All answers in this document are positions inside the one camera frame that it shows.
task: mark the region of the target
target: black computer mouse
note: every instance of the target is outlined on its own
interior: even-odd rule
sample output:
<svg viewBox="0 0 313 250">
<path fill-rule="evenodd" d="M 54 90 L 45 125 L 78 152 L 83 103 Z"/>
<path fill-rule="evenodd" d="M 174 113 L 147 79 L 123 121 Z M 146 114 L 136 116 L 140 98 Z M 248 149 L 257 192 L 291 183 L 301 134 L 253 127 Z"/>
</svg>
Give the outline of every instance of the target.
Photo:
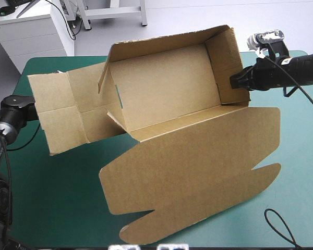
<svg viewBox="0 0 313 250">
<path fill-rule="evenodd" d="M 15 7 L 14 6 L 5 6 L 0 8 L 0 16 L 7 16 L 9 14 L 12 14 L 15 12 Z"/>
</svg>

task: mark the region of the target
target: cardboard box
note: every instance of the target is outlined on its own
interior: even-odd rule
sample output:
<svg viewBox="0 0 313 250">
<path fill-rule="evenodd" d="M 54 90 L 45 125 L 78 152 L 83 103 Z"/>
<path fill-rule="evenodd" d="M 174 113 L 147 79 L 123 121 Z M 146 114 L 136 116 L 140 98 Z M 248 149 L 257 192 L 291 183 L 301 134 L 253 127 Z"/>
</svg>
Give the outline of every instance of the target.
<svg viewBox="0 0 313 250">
<path fill-rule="evenodd" d="M 124 132 L 140 143 L 101 169 L 113 214 L 152 210 L 124 226 L 156 242 L 266 189 L 279 164 L 277 108 L 249 108 L 232 89 L 242 70 L 233 29 L 116 43 L 107 62 L 29 76 L 50 154 Z"/>
</svg>

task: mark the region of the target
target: white drawer cabinet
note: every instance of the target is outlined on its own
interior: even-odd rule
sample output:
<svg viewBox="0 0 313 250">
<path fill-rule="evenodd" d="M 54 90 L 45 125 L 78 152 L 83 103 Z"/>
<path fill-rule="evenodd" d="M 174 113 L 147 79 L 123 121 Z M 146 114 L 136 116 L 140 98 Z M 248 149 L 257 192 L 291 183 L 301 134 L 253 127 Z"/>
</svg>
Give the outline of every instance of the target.
<svg viewBox="0 0 313 250">
<path fill-rule="evenodd" d="M 12 22 L 0 25 L 0 42 L 55 33 L 57 30 L 51 18 Z"/>
<path fill-rule="evenodd" d="M 12 62 L 15 64 L 18 71 L 22 73 L 29 59 L 35 58 L 35 57 L 50 57 L 50 56 L 66 56 L 66 52 L 64 49 L 57 49 L 54 51 L 38 52 L 38 53 L 25 54 L 25 55 L 20 55 L 20 56 L 11 56 L 10 60 L 12 60 Z"/>
<path fill-rule="evenodd" d="M 58 0 L 52 0 L 60 9 Z M 0 0 L 0 7 L 6 5 Z M 34 57 L 73 56 L 74 41 L 70 39 L 59 11 L 46 1 L 40 1 L 20 18 L 16 16 L 26 6 L 6 17 L 0 17 L 0 43 L 20 73 Z"/>
</svg>

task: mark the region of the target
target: green tabletop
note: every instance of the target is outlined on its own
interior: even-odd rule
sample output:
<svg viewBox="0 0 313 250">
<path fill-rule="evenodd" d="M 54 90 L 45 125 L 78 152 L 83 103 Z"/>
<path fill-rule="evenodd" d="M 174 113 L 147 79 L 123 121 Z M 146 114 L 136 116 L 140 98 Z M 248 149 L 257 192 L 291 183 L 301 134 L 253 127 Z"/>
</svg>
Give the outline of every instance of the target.
<svg viewBox="0 0 313 250">
<path fill-rule="evenodd" d="M 303 54 L 293 52 L 294 56 Z M 31 59 L 14 93 L 32 95 L 29 74 L 67 71 L 105 59 Z M 255 54 L 242 53 L 242 59 L 245 66 L 251 65 L 255 63 Z M 306 90 L 313 97 L 313 86 Z M 251 99 L 251 106 L 281 109 L 281 145 L 260 164 L 280 162 L 280 175 L 266 191 L 250 201 L 174 234 L 162 240 L 163 243 L 289 246 L 264 221 L 263 211 L 271 207 L 288 221 L 298 244 L 313 246 L 313 107 L 300 92 L 284 98 L 282 90 L 256 91 L 252 92 Z M 11 147 L 27 141 L 38 124 L 38 121 L 28 123 Z M 136 143 L 124 134 L 49 156 L 44 132 L 40 130 L 30 145 L 9 154 L 14 197 L 10 234 L 35 247 L 100 247 L 122 243 L 118 237 L 120 229 L 144 213 L 111 215 L 98 174 L 103 166 Z"/>
</svg>

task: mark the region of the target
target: black cable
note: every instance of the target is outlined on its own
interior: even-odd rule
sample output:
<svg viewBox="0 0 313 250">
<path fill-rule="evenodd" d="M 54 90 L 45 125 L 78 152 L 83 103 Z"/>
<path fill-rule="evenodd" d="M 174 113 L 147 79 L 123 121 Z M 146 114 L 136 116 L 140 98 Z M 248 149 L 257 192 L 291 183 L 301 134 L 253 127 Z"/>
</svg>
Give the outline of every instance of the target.
<svg viewBox="0 0 313 250">
<path fill-rule="evenodd" d="M 65 25 L 66 25 L 66 30 L 67 30 L 67 33 L 68 33 L 69 37 L 70 37 L 73 41 L 75 41 L 77 34 L 74 34 L 74 32 L 73 32 L 73 31 L 71 30 L 71 28 L 68 26 L 68 23 L 66 22 L 66 18 L 65 18 L 65 16 L 64 16 L 64 14 L 62 13 L 62 11 L 58 8 L 57 5 L 55 5 L 54 3 L 50 2 L 49 0 L 45 0 L 45 1 L 47 1 L 49 4 L 52 4 L 52 5 L 60 12 L 60 14 L 62 15 L 62 18 L 63 18 L 63 20 L 64 20 L 64 23 L 65 23 Z"/>
<path fill-rule="evenodd" d="M 302 91 L 302 93 L 309 99 L 309 101 L 313 104 L 313 99 L 307 94 L 307 92 L 300 86 L 300 84 L 289 74 L 287 73 L 281 66 L 279 66 L 277 63 L 275 63 L 273 60 L 271 60 L 269 57 L 264 57 L 266 60 L 274 64 L 276 67 L 278 67 L 286 76 L 288 76 L 293 83 Z"/>
<path fill-rule="evenodd" d="M 81 20 L 79 30 L 78 30 L 78 32 L 77 32 L 77 33 L 75 33 L 75 34 L 74 34 L 74 36 L 76 36 L 77 34 L 79 34 L 79 33 L 80 33 L 80 31 L 81 31 L 81 27 L 82 27 L 82 23 L 83 23 L 83 20 Z"/>
<path fill-rule="evenodd" d="M 241 76 L 237 77 L 237 80 L 240 80 L 241 78 L 243 78 L 244 76 L 246 76 L 246 74 L 248 74 L 249 72 L 251 72 L 254 69 L 255 65 L 249 67 L 245 73 L 243 73 Z"/>
<path fill-rule="evenodd" d="M 286 227 L 288 233 L 290 234 L 292 240 L 290 240 L 289 238 L 287 238 L 286 236 L 284 236 L 280 231 L 278 231 L 272 224 L 271 222 L 269 221 L 268 219 L 268 216 L 267 216 L 267 213 L 271 211 L 273 213 L 275 213 L 279 218 L 280 220 L 283 222 L 284 226 Z M 294 245 L 296 247 L 296 249 L 303 249 L 301 246 L 299 246 L 297 243 L 296 243 L 296 240 L 294 239 L 293 237 L 293 234 L 290 230 L 290 228 L 287 226 L 286 222 L 284 221 L 284 219 L 282 218 L 282 216 L 277 212 L 275 211 L 274 209 L 271 209 L 271 208 L 268 208 L 264 211 L 264 217 L 266 219 L 266 222 L 268 223 L 268 225 L 272 228 L 273 231 L 275 231 L 280 237 L 282 237 L 283 239 L 285 239 L 286 241 L 290 242 L 292 245 Z"/>
<path fill-rule="evenodd" d="M 11 168 L 10 168 L 10 161 L 9 161 L 9 157 L 8 157 L 8 152 L 7 152 L 7 147 L 6 147 L 6 143 L 4 142 L 4 139 L 2 138 L 2 135 L 0 135 L 0 142 L 2 144 L 2 147 L 4 148 L 4 153 L 5 153 L 5 158 L 6 158 L 6 166 L 7 166 L 7 172 L 8 172 L 8 213 L 7 213 L 7 220 L 6 220 L 6 224 L 5 227 L 3 228 L 2 231 L 2 241 L 4 243 L 4 245 L 7 242 L 7 230 L 9 227 L 9 222 L 11 219 Z"/>
<path fill-rule="evenodd" d="M 24 144 L 23 146 L 20 146 L 20 147 L 18 147 L 18 148 L 7 149 L 7 151 L 16 151 L 16 150 L 20 150 L 20 149 L 24 148 L 25 146 L 27 146 L 27 145 L 28 145 L 29 143 L 31 143 L 31 141 L 35 138 L 35 136 L 36 136 L 37 132 L 39 131 L 40 127 L 41 127 L 41 124 L 38 124 L 38 127 L 37 127 L 35 133 L 33 134 L 33 136 L 31 137 L 31 139 L 30 139 L 26 144 Z"/>
</svg>

